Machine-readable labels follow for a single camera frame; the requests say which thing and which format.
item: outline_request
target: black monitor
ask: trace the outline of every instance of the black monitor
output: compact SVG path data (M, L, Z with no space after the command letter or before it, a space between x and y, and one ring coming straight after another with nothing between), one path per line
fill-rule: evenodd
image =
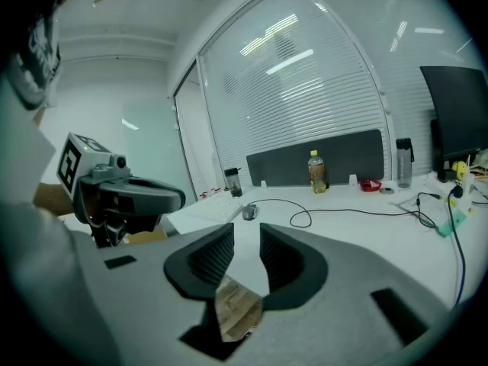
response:
M421 66L438 118L445 160L488 147L488 86L483 72L454 66Z

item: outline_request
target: clear water bottle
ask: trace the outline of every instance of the clear water bottle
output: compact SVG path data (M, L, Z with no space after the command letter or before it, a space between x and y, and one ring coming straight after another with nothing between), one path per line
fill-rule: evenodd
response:
M323 160L318 156L318 152L313 150L310 152L310 160L308 161L308 173L310 175L310 184L312 185L312 191L315 194L322 194L326 192L327 177L326 167L323 164Z
M242 197L241 182L239 180L239 170L237 168L226 169L224 172L226 176L227 187L233 197Z
M398 187L410 188L412 185L412 163L415 161L412 140L410 138L396 140L396 147L398 156Z

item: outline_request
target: window blinds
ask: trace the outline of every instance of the window blinds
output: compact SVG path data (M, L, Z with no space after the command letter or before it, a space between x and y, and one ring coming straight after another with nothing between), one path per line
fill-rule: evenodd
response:
M414 175L430 172L430 123L436 116L420 66L485 70L472 36L446 0L323 1L349 26L374 64L396 137L412 139Z
M247 155L372 129L381 132L389 175L389 137L376 87L320 3L262 0L240 13L200 59L220 162L241 168L244 185L251 184Z

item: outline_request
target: mouse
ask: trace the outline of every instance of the mouse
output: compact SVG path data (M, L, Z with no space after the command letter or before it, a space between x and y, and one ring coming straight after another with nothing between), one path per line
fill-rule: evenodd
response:
M255 204L248 204L242 209L242 218L246 221L254 220L256 214L258 213L258 208Z

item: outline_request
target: red object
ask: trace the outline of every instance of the red object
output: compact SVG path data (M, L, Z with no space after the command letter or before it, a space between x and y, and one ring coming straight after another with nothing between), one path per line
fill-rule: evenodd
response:
M359 185L361 186L361 190L364 192L375 192L381 188L381 182L378 180L366 179L359 183Z

